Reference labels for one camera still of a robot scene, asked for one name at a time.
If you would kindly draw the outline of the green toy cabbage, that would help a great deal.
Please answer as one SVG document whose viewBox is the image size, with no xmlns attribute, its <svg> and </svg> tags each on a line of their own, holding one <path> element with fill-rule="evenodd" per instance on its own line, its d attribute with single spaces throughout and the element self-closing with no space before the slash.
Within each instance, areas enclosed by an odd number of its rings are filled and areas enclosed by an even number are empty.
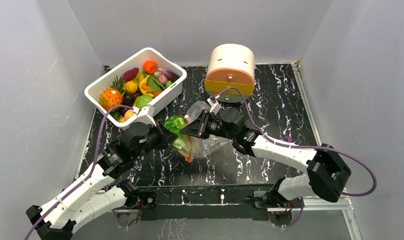
<svg viewBox="0 0 404 240">
<path fill-rule="evenodd" d="M 164 123 L 164 127 L 177 135 L 177 139 L 173 141 L 173 147 L 185 158 L 188 163 L 193 161 L 192 157 L 192 140 L 189 135 L 181 133 L 181 129 L 188 124 L 184 116 L 174 115 L 169 117 Z"/>
</svg>

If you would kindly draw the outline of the clear zip top bag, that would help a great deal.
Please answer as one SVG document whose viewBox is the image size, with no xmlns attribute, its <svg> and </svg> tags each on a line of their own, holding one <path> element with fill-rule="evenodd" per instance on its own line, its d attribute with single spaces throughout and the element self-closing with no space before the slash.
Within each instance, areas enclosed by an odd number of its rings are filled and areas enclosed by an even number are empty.
<svg viewBox="0 0 404 240">
<path fill-rule="evenodd" d="M 204 101 L 194 103 L 184 115 L 184 123 L 174 121 L 174 127 L 186 127 L 196 120 L 202 110 L 210 110 L 211 106 Z M 198 158 L 205 158 L 224 145 L 231 143 L 231 140 L 211 135 L 208 139 L 196 138 L 193 136 L 177 134 L 177 139 L 172 143 L 175 149 L 185 158 L 188 163 Z"/>
</svg>

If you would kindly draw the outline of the dark toy plum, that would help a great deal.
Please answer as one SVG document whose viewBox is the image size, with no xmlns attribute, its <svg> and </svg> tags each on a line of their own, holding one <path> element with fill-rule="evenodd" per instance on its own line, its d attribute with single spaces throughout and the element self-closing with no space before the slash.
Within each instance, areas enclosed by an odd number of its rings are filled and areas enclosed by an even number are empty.
<svg viewBox="0 0 404 240">
<path fill-rule="evenodd" d="M 130 107 L 132 107 L 134 105 L 135 100 L 136 100 L 136 97 L 133 94 L 127 93 L 127 92 L 123 95 L 122 98 L 123 98 L 122 104 L 125 106 L 130 106 Z"/>
</svg>

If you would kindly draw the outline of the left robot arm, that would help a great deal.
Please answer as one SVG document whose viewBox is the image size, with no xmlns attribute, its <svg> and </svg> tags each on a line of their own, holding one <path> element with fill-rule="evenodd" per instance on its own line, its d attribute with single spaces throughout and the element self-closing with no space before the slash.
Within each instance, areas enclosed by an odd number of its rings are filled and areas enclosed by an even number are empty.
<svg viewBox="0 0 404 240">
<path fill-rule="evenodd" d="M 177 134 L 159 122 L 130 125 L 96 157 L 95 162 L 70 186 L 49 202 L 32 205 L 26 215 L 42 240 L 69 240 L 82 226 L 116 208 L 135 208 L 143 202 L 130 181 L 111 184 L 152 150 L 165 149 Z M 105 193 L 99 191 L 111 186 Z"/>
</svg>

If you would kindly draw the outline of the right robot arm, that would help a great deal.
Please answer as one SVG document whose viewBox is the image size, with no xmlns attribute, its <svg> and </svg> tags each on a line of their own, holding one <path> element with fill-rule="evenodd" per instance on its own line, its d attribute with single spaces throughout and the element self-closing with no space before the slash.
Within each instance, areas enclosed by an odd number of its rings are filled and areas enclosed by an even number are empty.
<svg viewBox="0 0 404 240">
<path fill-rule="evenodd" d="M 274 140 L 249 127 L 234 108 L 223 110 L 219 116 L 203 110 L 180 133 L 204 140 L 211 136 L 225 138 L 241 154 L 274 160 L 301 171 L 302 175 L 281 178 L 262 196 L 252 197 L 269 206 L 285 207 L 290 201 L 307 196 L 336 203 L 352 173 L 337 153 Z"/>
</svg>

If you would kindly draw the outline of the toy peach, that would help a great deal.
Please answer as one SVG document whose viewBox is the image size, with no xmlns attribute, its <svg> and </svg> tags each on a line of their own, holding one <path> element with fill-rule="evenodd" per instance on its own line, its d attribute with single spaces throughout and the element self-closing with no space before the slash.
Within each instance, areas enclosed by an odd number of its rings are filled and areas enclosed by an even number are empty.
<svg viewBox="0 0 404 240">
<path fill-rule="evenodd" d="M 132 116 L 134 116 L 136 113 L 132 109 L 128 109 L 125 114 L 124 114 L 124 121 L 127 121 L 130 119 Z"/>
</svg>

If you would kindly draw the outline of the white plastic bin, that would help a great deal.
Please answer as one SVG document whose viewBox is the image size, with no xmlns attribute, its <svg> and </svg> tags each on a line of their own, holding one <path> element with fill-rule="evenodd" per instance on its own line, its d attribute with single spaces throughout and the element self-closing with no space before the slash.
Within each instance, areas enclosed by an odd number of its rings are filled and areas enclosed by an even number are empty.
<svg viewBox="0 0 404 240">
<path fill-rule="evenodd" d="M 85 88 L 85 96 L 104 115 L 107 111 L 103 109 L 99 104 L 99 97 L 103 93 L 103 91 L 109 87 L 109 85 L 114 80 L 114 77 L 120 77 L 127 70 L 131 70 L 134 67 L 139 67 L 139 69 L 142 70 L 144 62 L 149 60 L 156 62 L 158 67 L 169 69 L 179 75 L 178 80 L 173 82 L 171 86 L 166 88 L 166 90 L 164 90 L 160 94 L 160 96 L 157 96 L 148 104 L 154 107 L 154 116 L 157 115 L 161 110 L 166 108 L 167 105 L 169 105 L 183 92 L 183 82 L 187 78 L 187 72 L 179 65 L 166 59 L 160 52 L 151 47 L 141 49 L 140 51 L 133 54 L 132 56 L 118 64 L 116 67 L 111 69 L 109 72 L 102 75 L 96 81 L 92 82 Z M 111 122 L 113 125 L 122 130 L 126 130 L 132 123 L 134 123 L 135 119 L 136 117 L 134 115 L 125 122 L 118 122 L 111 115 L 108 115 L 106 121 Z"/>
</svg>

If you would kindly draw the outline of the purple toy onion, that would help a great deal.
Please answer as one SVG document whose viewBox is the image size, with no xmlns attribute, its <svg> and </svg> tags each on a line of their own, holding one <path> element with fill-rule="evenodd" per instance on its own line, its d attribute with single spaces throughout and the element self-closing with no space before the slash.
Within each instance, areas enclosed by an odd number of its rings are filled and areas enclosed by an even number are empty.
<svg viewBox="0 0 404 240">
<path fill-rule="evenodd" d="M 178 80 L 180 78 L 179 75 L 177 75 L 176 73 L 174 73 L 173 71 L 167 69 L 167 68 L 163 68 L 161 70 L 161 73 L 172 83 L 174 83 L 176 80 Z"/>
</svg>

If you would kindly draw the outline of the yellow toy fruit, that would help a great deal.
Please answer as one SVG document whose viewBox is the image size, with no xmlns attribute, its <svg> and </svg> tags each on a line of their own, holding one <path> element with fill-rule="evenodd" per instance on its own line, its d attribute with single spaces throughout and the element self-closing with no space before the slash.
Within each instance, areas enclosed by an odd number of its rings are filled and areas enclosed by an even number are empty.
<svg viewBox="0 0 404 240">
<path fill-rule="evenodd" d="M 138 86 L 135 82 L 133 81 L 126 81 L 123 84 L 122 89 L 129 94 L 134 94 L 138 90 Z"/>
</svg>

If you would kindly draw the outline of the toy garlic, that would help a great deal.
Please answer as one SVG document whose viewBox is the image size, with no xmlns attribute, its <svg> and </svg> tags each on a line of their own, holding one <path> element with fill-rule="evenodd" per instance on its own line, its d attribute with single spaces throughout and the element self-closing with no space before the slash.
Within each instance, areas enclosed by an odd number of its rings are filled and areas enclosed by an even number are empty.
<svg viewBox="0 0 404 240">
<path fill-rule="evenodd" d="M 160 70 L 155 71 L 153 75 L 164 86 L 169 81 L 168 77 Z"/>
</svg>

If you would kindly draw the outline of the toy pineapple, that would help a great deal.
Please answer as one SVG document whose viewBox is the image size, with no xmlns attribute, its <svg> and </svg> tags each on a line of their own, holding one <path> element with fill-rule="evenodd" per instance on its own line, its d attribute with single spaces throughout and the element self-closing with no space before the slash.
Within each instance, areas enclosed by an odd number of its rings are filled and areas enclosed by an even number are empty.
<svg viewBox="0 0 404 240">
<path fill-rule="evenodd" d="M 102 92 L 98 103 L 104 110 L 108 111 L 110 108 L 118 106 L 123 102 L 123 85 L 123 77 L 116 75 L 111 85 Z"/>
</svg>

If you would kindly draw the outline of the round drawer cabinet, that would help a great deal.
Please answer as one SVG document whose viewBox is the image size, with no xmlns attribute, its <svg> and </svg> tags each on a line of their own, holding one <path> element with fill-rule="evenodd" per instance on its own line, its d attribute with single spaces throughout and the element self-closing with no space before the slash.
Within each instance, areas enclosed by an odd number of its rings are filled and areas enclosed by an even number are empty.
<svg viewBox="0 0 404 240">
<path fill-rule="evenodd" d="M 248 99 L 255 89 L 254 53 L 246 46 L 226 43 L 211 53 L 204 88 L 209 96 L 225 91 L 219 100 L 238 103 Z"/>
</svg>

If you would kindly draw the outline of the purple toy sweet potato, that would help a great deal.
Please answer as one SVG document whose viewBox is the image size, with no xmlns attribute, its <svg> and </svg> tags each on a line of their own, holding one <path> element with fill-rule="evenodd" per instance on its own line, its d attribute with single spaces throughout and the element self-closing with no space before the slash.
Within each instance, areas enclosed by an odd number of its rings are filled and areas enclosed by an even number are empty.
<svg viewBox="0 0 404 240">
<path fill-rule="evenodd" d="M 139 68 L 138 67 L 134 67 L 128 71 L 126 71 L 123 75 L 122 78 L 124 81 L 129 82 L 132 81 L 139 73 Z"/>
</svg>

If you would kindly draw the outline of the orange toy tangerine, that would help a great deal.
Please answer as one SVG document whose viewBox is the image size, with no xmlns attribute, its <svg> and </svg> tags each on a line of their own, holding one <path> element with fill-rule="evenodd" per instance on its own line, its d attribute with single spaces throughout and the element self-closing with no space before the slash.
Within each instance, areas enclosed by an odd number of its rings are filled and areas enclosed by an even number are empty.
<svg viewBox="0 0 404 240">
<path fill-rule="evenodd" d="M 153 60 L 147 60 L 143 64 L 143 70 L 147 74 L 154 74 L 158 70 L 158 65 Z"/>
</svg>

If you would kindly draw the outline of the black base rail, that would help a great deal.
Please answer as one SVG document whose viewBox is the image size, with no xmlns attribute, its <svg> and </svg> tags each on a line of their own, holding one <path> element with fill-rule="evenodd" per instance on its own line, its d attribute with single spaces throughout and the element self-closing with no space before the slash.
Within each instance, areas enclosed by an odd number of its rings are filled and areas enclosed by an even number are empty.
<svg viewBox="0 0 404 240">
<path fill-rule="evenodd" d="M 280 199 L 270 184 L 140 186 L 132 203 L 113 211 L 127 224 L 165 219 L 252 219 L 292 221 L 302 201 Z"/>
</svg>

